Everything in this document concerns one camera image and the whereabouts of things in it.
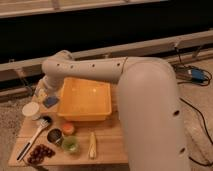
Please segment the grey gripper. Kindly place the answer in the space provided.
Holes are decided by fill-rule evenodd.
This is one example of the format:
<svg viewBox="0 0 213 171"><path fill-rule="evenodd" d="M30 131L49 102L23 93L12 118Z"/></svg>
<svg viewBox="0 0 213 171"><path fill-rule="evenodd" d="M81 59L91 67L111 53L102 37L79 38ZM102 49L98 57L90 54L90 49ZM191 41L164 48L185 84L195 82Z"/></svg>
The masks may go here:
<svg viewBox="0 0 213 171"><path fill-rule="evenodd" d="M62 86L62 80L55 77L43 77L43 87L48 96L53 96Z"/></svg>

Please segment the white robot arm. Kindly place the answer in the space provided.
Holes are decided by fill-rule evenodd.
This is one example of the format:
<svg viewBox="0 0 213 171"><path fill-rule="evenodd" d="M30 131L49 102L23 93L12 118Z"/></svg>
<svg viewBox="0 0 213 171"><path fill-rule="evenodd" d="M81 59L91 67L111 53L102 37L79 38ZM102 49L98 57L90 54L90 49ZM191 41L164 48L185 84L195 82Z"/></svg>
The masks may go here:
<svg viewBox="0 0 213 171"><path fill-rule="evenodd" d="M117 85L117 105L130 171L191 171L176 74L156 57L76 61L60 51L42 63L43 83L58 90L66 77Z"/></svg>

